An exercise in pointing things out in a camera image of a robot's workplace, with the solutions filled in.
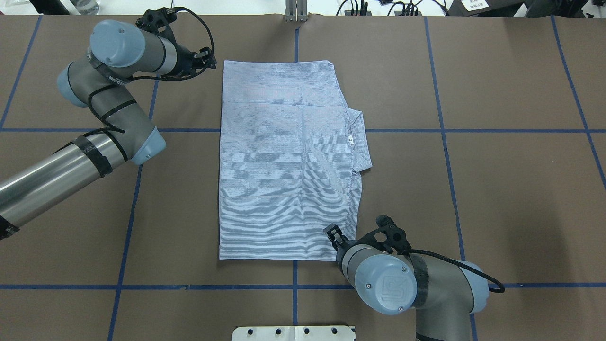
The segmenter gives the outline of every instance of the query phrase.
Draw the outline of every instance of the robotic arm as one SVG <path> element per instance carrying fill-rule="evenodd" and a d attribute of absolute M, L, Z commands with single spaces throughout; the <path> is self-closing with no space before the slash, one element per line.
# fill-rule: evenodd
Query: robotic arm
<path fill-rule="evenodd" d="M 503 284 L 472 263 L 413 249 L 386 215 L 376 222 L 379 228 L 359 240 L 348 240 L 335 224 L 324 229 L 339 269 L 360 298 L 386 315 L 415 308 L 417 340 L 469 341 L 469 314 L 486 306 L 489 291 L 504 292 Z M 377 234 L 385 241 L 377 241 Z"/>
<path fill-rule="evenodd" d="M 195 53 L 177 44 L 170 23 L 181 11 L 195 16 L 206 28 L 210 48 Z M 216 68 L 210 30 L 189 9 L 148 10 L 136 25 L 101 21 L 90 36 L 86 56 L 59 75 L 57 85 L 63 97 L 88 107 L 106 127 L 77 137 L 46 160 L 0 183 L 0 240 L 126 161 L 140 165 L 165 148 L 158 128 L 126 84 L 136 79 L 185 80 Z M 160 77 L 133 77 L 138 71 Z"/>

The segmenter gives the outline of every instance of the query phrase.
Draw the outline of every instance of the cable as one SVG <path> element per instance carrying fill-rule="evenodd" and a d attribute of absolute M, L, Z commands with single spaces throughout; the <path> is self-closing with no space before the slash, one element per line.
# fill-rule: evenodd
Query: cable
<path fill-rule="evenodd" d="M 187 12 L 191 15 L 194 16 L 194 18 L 196 18 L 206 29 L 206 32 L 208 33 L 208 38 L 210 40 L 210 54 L 209 56 L 214 56 L 215 55 L 215 41 L 213 40 L 213 35 L 212 33 L 210 33 L 210 28 L 208 27 L 208 25 L 206 24 L 206 22 L 204 22 L 204 20 L 202 20 L 202 18 L 200 18 L 197 14 L 193 13 L 192 10 L 190 10 L 189 8 L 185 8 L 185 7 L 175 7 L 175 14 L 179 13 L 179 12 Z M 155 76 L 138 76 L 138 77 L 133 77 L 131 78 L 131 81 L 136 81 L 139 79 L 153 79 L 153 80 L 158 80 L 158 81 L 186 81 L 188 79 L 192 79 L 194 77 L 199 76 L 202 72 L 204 72 L 206 69 L 208 68 L 208 64 L 206 64 L 203 68 L 200 69 L 200 71 L 196 72 L 194 75 L 191 75 L 189 77 L 183 77 L 183 78 L 163 78 L 163 77 L 155 77 Z"/>
<path fill-rule="evenodd" d="M 345 3 L 347 2 L 347 0 L 344 0 L 341 5 L 339 6 L 339 9 L 337 10 L 337 14 L 335 15 L 339 15 L 339 12 L 341 11 L 341 9 L 343 8 L 343 5 L 345 5 Z"/>
<path fill-rule="evenodd" d="M 446 0 L 444 0 L 444 5 L 442 5 L 441 3 L 438 2 L 438 0 L 431 0 L 435 3 L 438 4 L 438 6 L 440 6 L 440 8 L 442 9 L 442 12 L 444 12 L 445 16 L 448 16 L 448 8 L 446 8 Z"/>
<path fill-rule="evenodd" d="M 100 92 L 103 92 L 103 91 L 105 91 L 105 90 L 109 90 L 109 89 L 115 88 L 115 87 L 118 87 L 118 86 L 117 86 L 116 84 L 110 84 L 110 85 L 108 85 L 108 86 L 104 86 L 104 87 L 102 87 L 102 88 L 99 88 L 99 89 L 97 89 L 97 90 L 95 90 L 95 91 L 91 92 L 91 93 L 88 95 L 88 108 L 89 108 L 89 109 L 90 109 L 90 111 L 93 113 L 93 115 L 94 115 L 94 116 L 97 118 L 97 120 L 101 121 L 101 123 L 103 123 L 103 124 L 105 124 L 106 126 L 108 126 L 108 127 L 109 127 L 109 129 L 108 129 L 108 130 L 112 130 L 112 131 L 119 132 L 119 133 L 126 133 L 126 130 L 122 130 L 122 129 L 120 129 L 120 128 L 118 128 L 118 127 L 114 126 L 112 123 L 109 123 L 107 120 L 105 120 L 105 118 L 101 117 L 101 116 L 99 115 L 99 113 L 97 113 L 97 111 L 95 110 L 95 108 L 93 108 L 93 97 L 94 97 L 96 94 L 98 94 L 98 93 L 100 93 Z"/>
<path fill-rule="evenodd" d="M 488 288 L 489 291 L 491 292 L 495 292 L 497 294 L 502 294 L 503 292 L 505 292 L 505 286 L 503 285 L 503 283 L 499 282 L 496 278 L 491 277 L 485 273 L 483 273 L 482 271 L 479 271 L 477 269 L 472 268 L 471 266 L 467 265 L 467 264 L 463 264 L 457 260 L 454 260 L 452 258 L 448 258 L 446 256 L 443 256 L 441 254 L 437 254 L 435 252 L 431 252 L 431 251 L 426 251 L 426 250 L 417 250 L 417 249 L 410 249 L 410 250 L 406 250 L 403 252 L 404 254 L 420 254 L 420 255 L 427 255 L 430 257 L 434 257 L 437 258 L 439 260 L 443 260 L 447 263 L 450 263 L 452 265 L 456 265 L 460 268 L 463 268 L 469 272 L 472 272 L 486 280 L 489 280 L 491 282 L 493 282 L 494 284 L 496 284 L 498 286 L 498 288 Z"/>
<path fill-rule="evenodd" d="M 387 12 L 387 16 L 389 16 L 391 14 L 391 10 L 393 10 L 393 7 L 396 7 L 396 5 L 402 5 L 402 12 L 404 12 L 404 6 L 406 6 L 406 4 L 404 4 L 402 1 L 398 1 L 398 2 L 394 2 L 393 5 L 391 5 L 389 12 Z"/>

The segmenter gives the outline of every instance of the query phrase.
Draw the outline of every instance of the velcro strap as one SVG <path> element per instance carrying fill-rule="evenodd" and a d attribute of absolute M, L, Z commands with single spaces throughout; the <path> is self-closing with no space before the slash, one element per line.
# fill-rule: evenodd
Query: velcro strap
<path fill-rule="evenodd" d="M 125 86 L 130 83 L 131 80 L 128 78 L 124 78 L 117 73 L 115 73 L 109 66 L 103 64 L 102 61 L 98 60 L 97 57 L 90 50 L 90 47 L 86 51 L 86 58 L 88 58 L 88 62 L 90 65 L 97 70 L 103 77 L 106 77 L 110 81 L 116 83 L 119 86 Z"/>

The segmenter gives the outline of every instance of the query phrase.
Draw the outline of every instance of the blue tape line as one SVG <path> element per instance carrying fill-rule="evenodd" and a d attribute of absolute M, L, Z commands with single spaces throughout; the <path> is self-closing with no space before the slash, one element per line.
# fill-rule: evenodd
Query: blue tape line
<path fill-rule="evenodd" d="M 301 27 L 297 27 L 295 30 L 295 62 L 299 61 L 299 29 Z"/>
<path fill-rule="evenodd" d="M 156 79 L 156 81 L 153 83 L 153 92 L 151 93 L 151 104 L 150 104 L 150 113 L 149 113 L 149 118 L 150 120 L 153 119 L 153 109 L 156 107 L 156 95 L 158 94 L 158 84 L 160 83 L 160 80 Z"/>
<path fill-rule="evenodd" d="M 571 283 L 506 283 L 509 289 L 606 288 L 606 282 Z M 297 284 L 297 290 L 352 290 L 349 284 Z M 0 290 L 117 290 L 118 285 L 88 284 L 0 284 Z M 124 290 L 292 290 L 290 284 L 179 285 L 134 284 L 120 286 Z"/>
<path fill-rule="evenodd" d="M 447 133 L 584 133 L 584 129 L 444 129 Z"/>
<path fill-rule="evenodd" d="M 292 290 L 290 284 L 252 285 L 122 285 L 122 290 Z"/>
<path fill-rule="evenodd" d="M 61 133 L 61 132 L 89 132 L 95 128 L 2 128 L 3 132 L 34 132 L 34 133 Z"/>
<path fill-rule="evenodd" d="M 17 85 L 19 84 L 19 80 L 21 79 L 21 74 L 23 73 L 23 69 L 25 68 L 25 62 L 27 62 L 27 57 L 30 55 L 30 51 L 32 50 L 32 45 L 34 43 L 34 39 L 36 38 L 36 34 L 38 32 L 38 28 L 40 28 L 40 22 L 42 22 L 42 16 L 38 16 L 38 21 L 36 21 L 36 26 L 34 27 L 34 32 L 32 32 L 32 37 L 30 38 L 30 43 L 27 44 L 27 49 L 25 50 L 25 55 L 23 55 L 23 59 L 21 60 L 21 66 L 19 66 L 19 71 L 17 71 L 17 77 L 15 77 L 15 82 L 13 83 L 13 88 L 10 91 L 10 95 L 8 96 L 8 101 L 6 102 L 6 106 L 4 107 L 4 113 L 2 114 L 2 118 L 0 119 L 0 129 L 4 126 L 4 121 L 6 121 L 6 116 L 8 115 L 8 110 L 10 109 L 10 104 L 13 102 L 13 96 L 17 91 Z"/>
<path fill-rule="evenodd" d="M 448 184 L 450 185 L 450 197 L 454 207 L 454 217 L 456 222 L 456 230 L 459 235 L 459 252 L 461 260 L 465 260 L 465 248 L 463 246 L 463 233 L 461 232 L 461 221 L 459 220 L 459 207 L 456 202 L 455 183 L 453 181 L 452 168 L 450 167 L 450 156 L 448 154 L 448 143 L 446 141 L 446 131 L 444 129 L 444 117 L 442 116 L 442 104 L 440 102 L 440 94 L 438 92 L 438 79 L 436 77 L 436 66 L 433 62 L 433 52 L 431 51 L 431 38 L 429 34 L 429 23 L 427 17 L 423 17 L 425 21 L 425 35 L 427 36 L 427 49 L 429 51 L 429 63 L 431 64 L 431 77 L 433 78 L 433 90 L 436 96 L 436 105 L 438 107 L 438 118 L 440 120 L 440 130 L 442 133 L 442 147 L 444 148 L 444 157 L 446 158 L 446 171 L 448 172 Z"/>
<path fill-rule="evenodd" d="M 473 341 L 478 341 L 478 329 L 476 328 L 476 317 L 474 314 L 469 314 L 469 322 L 471 323 L 471 338 Z"/>
<path fill-rule="evenodd" d="M 0 290 L 116 290 L 117 285 L 0 284 Z"/>
<path fill-rule="evenodd" d="M 572 95 L 574 96 L 574 101 L 576 102 L 576 107 L 579 110 L 579 115 L 581 116 L 581 121 L 583 122 L 583 127 L 585 128 L 585 132 L 587 134 L 587 140 L 589 141 L 589 145 L 591 147 L 591 152 L 593 154 L 593 158 L 596 162 L 596 166 L 598 167 L 598 172 L 600 173 L 600 178 L 602 179 L 602 185 L 604 186 L 604 189 L 606 189 L 606 177 L 604 177 L 604 171 L 602 170 L 602 164 L 600 163 L 598 153 L 596 152 L 596 147 L 593 145 L 593 139 L 591 138 L 589 126 L 587 125 L 587 119 L 585 119 L 585 113 L 583 113 L 583 108 L 581 107 L 581 102 L 579 101 L 579 96 L 577 95 L 576 89 L 574 87 L 574 83 L 572 82 L 572 76 L 570 76 L 568 64 L 566 64 L 566 58 L 564 58 L 564 51 L 562 50 L 562 44 L 560 43 L 560 36 L 558 34 L 558 27 L 556 25 L 556 18 L 553 15 L 551 16 L 551 26 L 553 27 L 553 34 L 555 35 L 556 43 L 558 44 L 558 51 L 560 53 L 560 58 L 562 59 L 562 65 L 564 66 L 564 71 L 566 72 L 566 77 L 568 78 L 568 83 L 570 84 L 570 90 L 572 90 Z"/>
<path fill-rule="evenodd" d="M 220 133 L 220 128 L 158 128 L 160 132 L 167 133 Z"/>
<path fill-rule="evenodd" d="M 2 128 L 2 132 L 89 132 L 95 128 Z M 158 128 L 169 133 L 220 133 L 221 128 Z M 367 133 L 441 133 L 432 128 L 371 128 Z M 458 129 L 445 128 L 446 133 L 587 133 L 585 129 Z M 606 129 L 589 129 L 590 133 L 606 133 Z"/>
<path fill-rule="evenodd" d="M 116 296 L 114 297 L 114 307 L 112 310 L 112 319 L 110 321 L 110 329 L 107 334 L 107 341 L 112 341 L 113 331 L 116 326 L 116 318 L 118 316 L 118 306 L 120 304 L 120 294 L 122 291 L 122 282 L 124 281 L 124 270 L 126 269 L 126 259 L 128 257 L 128 247 L 130 246 L 130 237 L 133 232 L 133 224 L 135 223 L 135 207 L 139 199 L 139 188 L 141 188 L 141 172 L 143 165 L 139 166 L 137 173 L 137 182 L 135 184 L 135 194 L 133 195 L 133 203 L 130 207 L 130 218 L 128 219 L 128 229 L 126 231 L 126 241 L 124 242 L 124 250 L 122 251 L 122 262 L 120 264 L 120 273 L 118 275 L 118 287 L 116 288 Z"/>
<path fill-rule="evenodd" d="M 417 128 L 405 128 L 405 129 L 366 129 L 367 133 L 439 133 L 440 129 L 417 129 Z"/>
<path fill-rule="evenodd" d="M 299 290 L 351 290 L 349 284 L 299 284 Z"/>
<path fill-rule="evenodd" d="M 525 288 L 606 288 L 606 282 L 579 282 L 579 283 L 507 283 L 506 288 L 525 289 Z"/>
<path fill-rule="evenodd" d="M 298 283 L 299 261 L 293 260 L 293 326 L 299 325 Z"/>

